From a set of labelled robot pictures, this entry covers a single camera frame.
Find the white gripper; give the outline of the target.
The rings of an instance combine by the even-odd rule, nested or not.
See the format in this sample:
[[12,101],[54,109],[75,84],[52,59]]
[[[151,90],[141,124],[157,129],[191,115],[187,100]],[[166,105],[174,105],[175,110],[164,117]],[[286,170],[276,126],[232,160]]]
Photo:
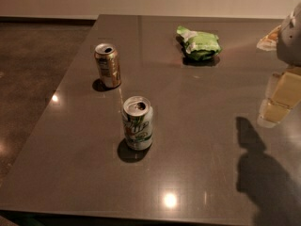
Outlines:
[[257,43],[263,51],[276,51],[277,58],[289,66],[283,73],[273,73],[261,102],[257,122],[273,128],[301,102],[301,3],[282,22]]

